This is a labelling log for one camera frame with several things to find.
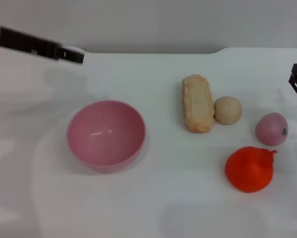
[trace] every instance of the toy food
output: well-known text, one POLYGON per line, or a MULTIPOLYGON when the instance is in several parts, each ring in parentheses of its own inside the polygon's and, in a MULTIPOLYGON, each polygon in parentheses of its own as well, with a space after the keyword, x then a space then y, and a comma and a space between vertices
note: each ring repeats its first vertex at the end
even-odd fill
POLYGON ((242 113, 241 103, 234 97, 221 97, 215 101, 215 119, 221 124, 236 123, 242 113))
POLYGON ((266 145, 276 146, 285 142, 288 136, 287 120, 279 113, 269 113, 256 125, 258 139, 266 145))
POLYGON ((272 180, 273 154, 276 152, 252 146, 243 147, 228 158, 225 174, 239 190, 257 192, 272 180))
POLYGON ((193 74, 183 79, 185 124, 191 132, 204 133, 215 123, 214 103, 207 79, 193 74))

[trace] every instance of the pink bowl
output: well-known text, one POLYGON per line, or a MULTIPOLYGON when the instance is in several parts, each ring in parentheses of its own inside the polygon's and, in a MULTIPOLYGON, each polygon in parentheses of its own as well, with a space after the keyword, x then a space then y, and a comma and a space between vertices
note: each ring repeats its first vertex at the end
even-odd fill
POLYGON ((72 119, 67 140, 72 152, 101 173, 123 169, 139 154, 145 139, 140 113, 118 101, 91 104, 72 119))

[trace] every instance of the toy bread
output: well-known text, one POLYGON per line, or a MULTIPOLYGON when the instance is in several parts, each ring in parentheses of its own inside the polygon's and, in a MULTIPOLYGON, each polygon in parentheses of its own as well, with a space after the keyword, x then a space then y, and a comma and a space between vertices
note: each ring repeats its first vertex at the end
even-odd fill
POLYGON ((183 111, 191 132, 205 133, 215 123, 214 102, 206 78, 193 74, 183 79, 183 111))

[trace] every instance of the white wall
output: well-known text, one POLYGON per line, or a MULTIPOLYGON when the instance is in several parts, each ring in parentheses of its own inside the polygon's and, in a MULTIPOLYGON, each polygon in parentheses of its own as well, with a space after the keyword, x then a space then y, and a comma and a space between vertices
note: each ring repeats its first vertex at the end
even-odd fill
POLYGON ((297 0, 0 0, 0 22, 92 52, 297 47, 297 0))

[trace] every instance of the orange bell pepper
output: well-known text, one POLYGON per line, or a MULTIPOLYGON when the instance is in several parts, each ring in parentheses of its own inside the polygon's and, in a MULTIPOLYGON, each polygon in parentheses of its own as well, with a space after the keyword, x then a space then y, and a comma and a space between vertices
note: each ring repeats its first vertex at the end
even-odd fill
POLYGON ((266 187, 273 176, 273 155, 276 150, 243 147, 227 160, 225 174, 243 192, 257 192, 266 187))

